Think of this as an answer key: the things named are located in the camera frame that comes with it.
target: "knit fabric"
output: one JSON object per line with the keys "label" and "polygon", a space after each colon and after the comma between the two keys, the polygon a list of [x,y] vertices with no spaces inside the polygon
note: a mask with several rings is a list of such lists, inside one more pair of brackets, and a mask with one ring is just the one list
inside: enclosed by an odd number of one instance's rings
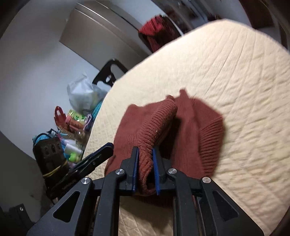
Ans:
{"label": "knit fabric", "polygon": [[129,158],[133,146],[139,147],[139,190],[155,192],[152,148],[160,146],[161,156],[171,159],[172,166],[187,176],[212,176],[217,165],[223,138],[222,116],[199,99],[189,98],[185,90],[180,96],[144,107],[130,105],[114,139],[114,156],[105,175]]}
{"label": "knit fabric", "polygon": [[146,37],[152,52],[156,52],[166,43],[180,36],[174,29],[174,25],[170,19],[162,17],[161,15],[155,16],[147,21],[139,30],[139,33]]}

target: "quilted fabric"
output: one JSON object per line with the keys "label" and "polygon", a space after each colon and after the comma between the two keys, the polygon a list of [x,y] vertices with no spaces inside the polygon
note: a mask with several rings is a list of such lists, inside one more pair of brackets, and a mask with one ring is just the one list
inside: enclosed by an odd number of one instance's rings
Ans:
{"label": "quilted fabric", "polygon": [[[290,55],[245,25],[209,23],[126,73],[104,99],[85,156],[114,140],[128,105],[177,96],[181,88],[222,113],[213,179],[268,236],[290,205]],[[103,177],[105,165],[89,177]],[[172,235],[170,209],[132,198],[120,204],[119,235]]]}

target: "silver screw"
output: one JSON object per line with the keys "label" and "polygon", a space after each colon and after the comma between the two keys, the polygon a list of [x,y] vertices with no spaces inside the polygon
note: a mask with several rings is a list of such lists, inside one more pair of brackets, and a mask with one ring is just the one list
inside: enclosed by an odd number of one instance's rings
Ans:
{"label": "silver screw", "polygon": [[169,173],[169,174],[176,174],[176,173],[177,173],[177,170],[174,169],[174,168],[170,168],[170,169],[168,170],[168,173]]}
{"label": "silver screw", "polygon": [[115,171],[115,173],[117,174],[117,175],[122,175],[122,174],[124,174],[124,170],[123,169],[117,169],[116,171]]}
{"label": "silver screw", "polygon": [[88,177],[82,178],[82,180],[81,180],[82,184],[88,184],[89,182],[90,182],[90,178],[88,178]]}
{"label": "silver screw", "polygon": [[203,177],[202,178],[202,181],[206,184],[210,183],[211,182],[211,179],[209,177]]}

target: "yellow cable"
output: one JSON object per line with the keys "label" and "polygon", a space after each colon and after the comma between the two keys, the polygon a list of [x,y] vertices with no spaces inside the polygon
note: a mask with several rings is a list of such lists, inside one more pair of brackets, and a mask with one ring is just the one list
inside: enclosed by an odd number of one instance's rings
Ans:
{"label": "yellow cable", "polygon": [[59,169],[60,167],[65,166],[65,165],[67,164],[67,162],[68,162],[68,160],[66,160],[66,161],[65,161],[61,166],[58,166],[57,168],[55,168],[53,171],[44,174],[43,177],[50,177],[50,176],[52,176],[55,172],[58,171],[58,169]]}

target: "white translucent plastic bag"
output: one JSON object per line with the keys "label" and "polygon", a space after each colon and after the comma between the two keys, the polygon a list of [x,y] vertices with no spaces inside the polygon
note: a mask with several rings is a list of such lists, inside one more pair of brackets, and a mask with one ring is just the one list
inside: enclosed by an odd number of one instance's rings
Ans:
{"label": "white translucent plastic bag", "polygon": [[91,113],[107,93],[92,84],[85,73],[76,81],[69,83],[66,90],[72,108],[84,115]]}

